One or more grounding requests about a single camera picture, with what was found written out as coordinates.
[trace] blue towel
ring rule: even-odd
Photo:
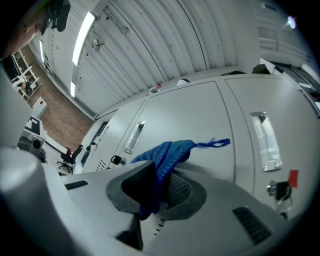
[[[151,213],[156,214],[160,209],[162,200],[162,186],[166,178],[174,170],[178,163],[182,163],[190,157],[190,151],[193,148],[221,148],[230,144],[230,139],[222,139],[215,141],[212,139],[209,143],[194,143],[192,140],[167,141],[153,149],[150,149],[131,161],[136,163],[139,161],[153,160],[155,163],[156,178],[153,188],[153,201],[150,204],[140,206],[140,220],[147,219]]]

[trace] red label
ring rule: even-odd
[[[293,188],[298,188],[298,170],[290,170],[288,182]]]

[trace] black chair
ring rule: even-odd
[[[59,167],[59,169],[61,169],[61,167],[66,167],[68,169],[68,173],[70,173],[70,171],[73,171],[74,168],[72,167],[75,163],[76,163],[76,157],[77,155],[79,155],[79,153],[81,152],[81,150],[83,149],[83,145],[79,145],[78,148],[76,149],[75,152],[73,152],[72,155],[67,155],[65,153],[61,153],[60,157],[63,159],[63,162],[56,162],[57,164],[61,164],[61,166]]]

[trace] metal handle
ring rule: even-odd
[[[262,170],[264,172],[280,170],[283,163],[276,135],[267,113],[253,112],[250,115],[258,138]]]
[[[107,130],[109,129],[110,124],[108,124],[102,131],[102,133],[99,136],[99,142],[102,140],[103,136],[105,135],[105,133],[107,132]]]
[[[271,180],[269,185],[266,186],[266,191],[270,197],[275,197],[277,194],[277,182]]]
[[[137,144],[140,140],[141,134],[144,131],[144,129],[146,128],[146,121],[141,121],[138,122],[133,130],[133,132],[131,133],[129,140],[126,144],[126,147],[124,148],[124,152],[128,153],[128,154],[133,154],[133,152],[135,151]]]

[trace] white panel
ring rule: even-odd
[[[260,47],[276,50],[278,48],[277,33],[275,30],[258,27]]]
[[[142,107],[145,99],[134,101],[121,107],[108,123],[109,128],[96,147],[93,147],[91,156],[85,162],[83,173],[95,172],[98,163],[102,160],[107,168],[111,157],[120,143],[127,128],[130,126],[135,115]]]
[[[119,156],[129,163],[134,157],[167,141],[209,142],[212,138],[230,139],[222,148],[191,151],[190,158],[177,168],[234,182],[235,159],[228,114],[215,82],[181,87],[151,97],[137,122],[146,126],[133,154]]]
[[[304,211],[313,195],[319,179],[320,123],[310,104],[286,79],[243,78],[228,79],[243,114],[246,117],[254,148],[255,184],[254,196],[275,208],[274,197],[266,187],[270,181],[287,181],[290,170],[299,170],[298,188],[293,188],[293,207],[288,216]],[[260,149],[252,112],[265,111],[274,129],[279,146],[282,169],[263,172]]]
[[[235,95],[225,80],[221,77],[216,80],[216,83],[228,111],[232,128],[235,152],[235,184],[252,194],[254,189],[255,161],[248,125]]]

